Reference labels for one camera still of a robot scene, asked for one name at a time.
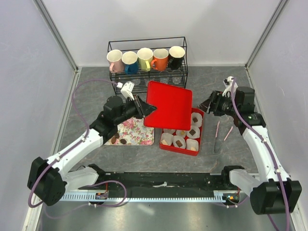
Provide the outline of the dark square chocolate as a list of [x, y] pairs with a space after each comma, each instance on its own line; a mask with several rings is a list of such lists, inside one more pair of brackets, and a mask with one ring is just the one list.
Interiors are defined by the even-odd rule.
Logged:
[[196, 133], [196, 131], [194, 129], [190, 130], [190, 134], [193, 136]]

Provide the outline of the pink-tipped metal tongs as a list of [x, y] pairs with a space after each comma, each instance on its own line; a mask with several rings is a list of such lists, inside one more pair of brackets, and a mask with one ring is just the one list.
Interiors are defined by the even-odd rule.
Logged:
[[215, 142], [214, 142], [214, 153], [215, 154], [220, 151], [220, 149], [222, 148], [223, 143], [226, 141], [226, 139], [229, 137], [230, 133], [233, 130], [233, 126], [231, 126], [231, 128], [229, 129], [229, 131], [226, 134], [226, 136], [224, 137], [224, 139], [223, 140], [219, 140], [218, 139], [219, 125], [220, 125], [220, 121], [217, 123], [217, 126], [216, 126]]

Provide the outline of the brown rectangular chocolate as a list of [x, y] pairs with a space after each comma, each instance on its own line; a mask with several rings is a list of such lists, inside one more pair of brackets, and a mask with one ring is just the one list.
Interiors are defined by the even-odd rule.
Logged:
[[181, 147], [182, 146], [182, 142], [181, 141], [176, 141], [176, 145], [178, 146], [178, 147]]

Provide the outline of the floral serving tray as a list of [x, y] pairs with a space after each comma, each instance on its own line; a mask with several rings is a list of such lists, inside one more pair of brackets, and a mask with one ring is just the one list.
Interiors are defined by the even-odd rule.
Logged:
[[119, 139], [113, 136], [105, 145], [133, 145], [146, 146], [154, 143], [154, 128], [146, 127], [143, 119], [130, 118], [117, 126]]

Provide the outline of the red box lid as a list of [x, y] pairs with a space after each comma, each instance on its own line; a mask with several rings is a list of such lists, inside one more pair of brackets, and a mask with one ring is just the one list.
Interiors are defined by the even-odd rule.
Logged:
[[150, 81], [146, 102], [157, 109], [144, 119], [144, 125], [188, 130], [191, 125], [192, 95], [191, 90]]

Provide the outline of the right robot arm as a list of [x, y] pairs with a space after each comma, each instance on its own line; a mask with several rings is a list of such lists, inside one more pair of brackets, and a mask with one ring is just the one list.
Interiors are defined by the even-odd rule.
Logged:
[[220, 177], [225, 189], [239, 187], [249, 198], [258, 215], [292, 213], [302, 192], [299, 181], [291, 180], [281, 166], [269, 140], [263, 116], [255, 112], [255, 91], [238, 87], [233, 96], [215, 90], [198, 108], [215, 116], [231, 116], [248, 144], [256, 163], [259, 178], [255, 179], [241, 166], [225, 166]]

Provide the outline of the red chocolate box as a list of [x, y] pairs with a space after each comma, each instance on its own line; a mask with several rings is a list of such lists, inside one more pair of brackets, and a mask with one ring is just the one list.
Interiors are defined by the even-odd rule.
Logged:
[[[159, 147], [165, 151], [171, 151], [175, 153], [197, 156], [200, 151], [201, 137], [203, 131], [204, 112], [197, 108], [192, 108], [191, 114], [191, 127], [185, 131], [184, 135], [181, 135], [182, 130], [166, 129], [164, 128], [161, 137]], [[190, 130], [194, 129], [196, 133], [192, 136]], [[163, 145], [162, 140], [165, 140], [168, 145]], [[178, 147], [176, 141], [181, 141], [182, 146]]]

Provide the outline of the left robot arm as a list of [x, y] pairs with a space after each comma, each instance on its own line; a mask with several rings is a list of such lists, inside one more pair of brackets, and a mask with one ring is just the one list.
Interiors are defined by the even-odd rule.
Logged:
[[84, 186], [101, 189], [105, 176], [92, 165], [72, 172], [72, 167], [93, 150], [101, 147], [118, 132], [118, 125], [135, 117], [145, 118], [157, 107], [144, 102], [138, 95], [122, 100], [119, 96], [107, 99], [96, 120], [86, 126], [81, 137], [58, 153], [31, 164], [27, 186], [47, 206], [56, 204], [69, 191]]

